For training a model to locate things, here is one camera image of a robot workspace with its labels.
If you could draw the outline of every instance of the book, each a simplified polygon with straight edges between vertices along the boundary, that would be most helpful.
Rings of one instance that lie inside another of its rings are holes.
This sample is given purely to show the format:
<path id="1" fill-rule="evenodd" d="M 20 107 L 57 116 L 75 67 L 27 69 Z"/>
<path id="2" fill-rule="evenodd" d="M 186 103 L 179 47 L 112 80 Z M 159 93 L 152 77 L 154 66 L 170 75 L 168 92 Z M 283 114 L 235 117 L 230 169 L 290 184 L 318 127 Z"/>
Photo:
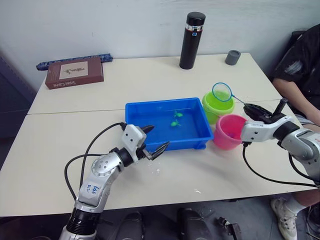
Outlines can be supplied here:
<path id="1" fill-rule="evenodd" d="M 104 73 L 101 59 L 93 57 L 50 64 L 45 85 L 49 89 L 59 89 L 103 81 Z"/>

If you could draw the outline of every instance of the blue plastic tray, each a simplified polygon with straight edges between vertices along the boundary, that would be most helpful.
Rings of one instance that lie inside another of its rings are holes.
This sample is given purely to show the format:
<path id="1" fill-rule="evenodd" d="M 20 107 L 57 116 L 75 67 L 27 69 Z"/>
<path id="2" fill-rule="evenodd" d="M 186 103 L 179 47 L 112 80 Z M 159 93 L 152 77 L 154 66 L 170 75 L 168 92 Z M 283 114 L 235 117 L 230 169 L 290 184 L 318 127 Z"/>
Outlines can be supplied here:
<path id="1" fill-rule="evenodd" d="M 179 125 L 171 126 L 178 121 Z M 205 149 L 214 138 L 199 98 L 133 102 L 125 105 L 125 121 L 139 127 L 154 125 L 145 141 L 148 151 L 167 141 L 167 150 Z"/>

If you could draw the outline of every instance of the robotic arm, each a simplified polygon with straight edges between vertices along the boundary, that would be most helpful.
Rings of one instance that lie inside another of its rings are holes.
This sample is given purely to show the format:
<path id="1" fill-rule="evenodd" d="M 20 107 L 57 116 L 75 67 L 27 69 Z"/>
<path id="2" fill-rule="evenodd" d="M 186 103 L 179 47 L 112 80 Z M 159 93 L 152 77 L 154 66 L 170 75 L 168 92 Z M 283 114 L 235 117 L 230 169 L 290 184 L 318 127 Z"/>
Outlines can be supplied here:
<path id="1" fill-rule="evenodd" d="M 146 150 L 147 133 L 154 126 L 138 127 L 128 124 L 122 134 L 124 148 L 112 149 L 99 156 L 91 166 L 88 178 L 83 182 L 75 200 L 73 212 L 62 229 L 59 240 L 94 240 L 100 214 L 105 208 L 111 185 L 125 167 L 138 163 L 142 158 L 154 160 L 168 147 L 169 142 L 150 153 Z"/>
<path id="2" fill-rule="evenodd" d="M 246 103 L 244 112 L 254 121 L 247 121 L 242 129 L 243 142 L 264 142 L 277 139 L 305 168 L 316 186 L 320 183 L 320 134 L 300 128 L 291 116 L 281 113 L 287 100 L 282 99 L 274 113 L 254 104 Z"/>

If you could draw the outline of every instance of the sneaker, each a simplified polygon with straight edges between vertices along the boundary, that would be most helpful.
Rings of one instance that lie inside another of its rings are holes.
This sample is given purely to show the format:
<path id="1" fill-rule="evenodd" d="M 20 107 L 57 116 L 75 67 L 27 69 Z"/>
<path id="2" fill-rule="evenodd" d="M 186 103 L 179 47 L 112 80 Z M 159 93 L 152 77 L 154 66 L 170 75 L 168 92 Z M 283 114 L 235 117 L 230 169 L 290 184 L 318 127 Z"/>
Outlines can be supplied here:
<path id="1" fill-rule="evenodd" d="M 296 219 L 297 215 L 285 206 L 284 198 L 271 200 L 271 208 L 278 218 L 278 228 L 285 240 L 297 240 Z"/>

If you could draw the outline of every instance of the thermos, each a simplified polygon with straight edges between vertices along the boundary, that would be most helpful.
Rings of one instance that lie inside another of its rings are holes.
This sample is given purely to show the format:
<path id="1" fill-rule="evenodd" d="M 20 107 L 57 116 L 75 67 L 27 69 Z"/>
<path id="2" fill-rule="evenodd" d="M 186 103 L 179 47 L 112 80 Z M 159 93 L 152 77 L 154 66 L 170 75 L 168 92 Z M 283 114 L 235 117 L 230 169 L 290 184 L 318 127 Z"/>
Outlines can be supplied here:
<path id="1" fill-rule="evenodd" d="M 192 69 L 195 64 L 205 19 L 206 15 L 197 11 L 188 13 L 186 17 L 186 26 L 179 64 L 182 69 Z"/>

